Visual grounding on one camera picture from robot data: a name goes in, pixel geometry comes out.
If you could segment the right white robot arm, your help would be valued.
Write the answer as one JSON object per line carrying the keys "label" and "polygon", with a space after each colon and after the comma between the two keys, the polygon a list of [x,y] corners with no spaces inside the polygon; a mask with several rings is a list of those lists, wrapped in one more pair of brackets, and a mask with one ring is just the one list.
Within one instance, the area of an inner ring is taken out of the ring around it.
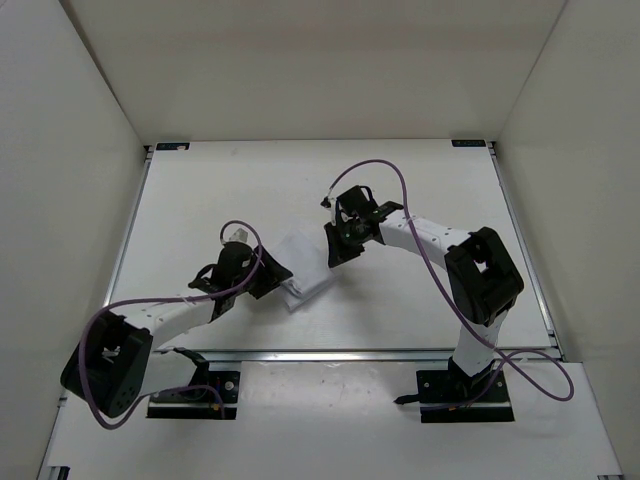
{"label": "right white robot arm", "polygon": [[443,269],[449,281],[445,292],[462,318],[445,390],[460,400],[473,399],[488,384],[502,324],[524,289],[499,234],[488,227],[475,232],[445,227],[394,201],[379,204],[367,186],[327,196],[321,206],[330,213],[324,230],[331,268],[359,257],[365,244],[375,241]]}

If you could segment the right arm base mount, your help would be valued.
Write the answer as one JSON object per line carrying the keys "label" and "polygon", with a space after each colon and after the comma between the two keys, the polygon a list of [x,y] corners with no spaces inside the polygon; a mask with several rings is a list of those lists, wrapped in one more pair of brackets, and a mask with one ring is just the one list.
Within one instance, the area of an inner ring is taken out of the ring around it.
{"label": "right arm base mount", "polygon": [[420,421],[431,423],[510,423],[515,415],[503,372],[493,382],[482,380],[468,393],[456,386],[447,370],[418,370],[417,391],[401,395],[396,405],[419,405]]}

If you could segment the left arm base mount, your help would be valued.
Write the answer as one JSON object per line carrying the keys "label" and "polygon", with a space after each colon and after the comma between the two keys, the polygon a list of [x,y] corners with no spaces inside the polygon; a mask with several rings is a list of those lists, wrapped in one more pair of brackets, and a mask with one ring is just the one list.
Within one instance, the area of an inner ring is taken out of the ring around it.
{"label": "left arm base mount", "polygon": [[238,412],[241,372],[209,371],[208,384],[222,400],[207,389],[154,394],[149,400],[146,417],[171,420],[235,420]]}

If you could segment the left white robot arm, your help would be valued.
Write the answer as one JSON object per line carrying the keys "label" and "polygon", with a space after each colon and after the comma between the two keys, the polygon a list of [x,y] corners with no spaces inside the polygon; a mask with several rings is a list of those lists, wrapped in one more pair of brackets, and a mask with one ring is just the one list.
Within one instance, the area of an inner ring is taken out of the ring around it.
{"label": "left white robot arm", "polygon": [[156,369],[152,353],[188,331],[231,310],[238,296],[260,299],[292,279],[292,272],[265,248],[227,242],[218,259],[201,268],[176,297],[131,299],[130,315],[115,306],[97,313],[81,335],[60,376],[63,388],[84,400],[100,419],[125,416],[146,395],[178,389],[197,398],[208,389],[204,358],[173,351],[173,368]]}

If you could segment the white skirt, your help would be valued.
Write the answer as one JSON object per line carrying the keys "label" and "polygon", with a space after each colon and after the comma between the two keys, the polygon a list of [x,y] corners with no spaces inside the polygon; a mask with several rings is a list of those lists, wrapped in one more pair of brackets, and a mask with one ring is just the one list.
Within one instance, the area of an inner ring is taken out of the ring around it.
{"label": "white skirt", "polygon": [[297,229],[291,229],[271,254],[292,273],[279,287],[289,312],[322,293],[336,280],[325,255]]}

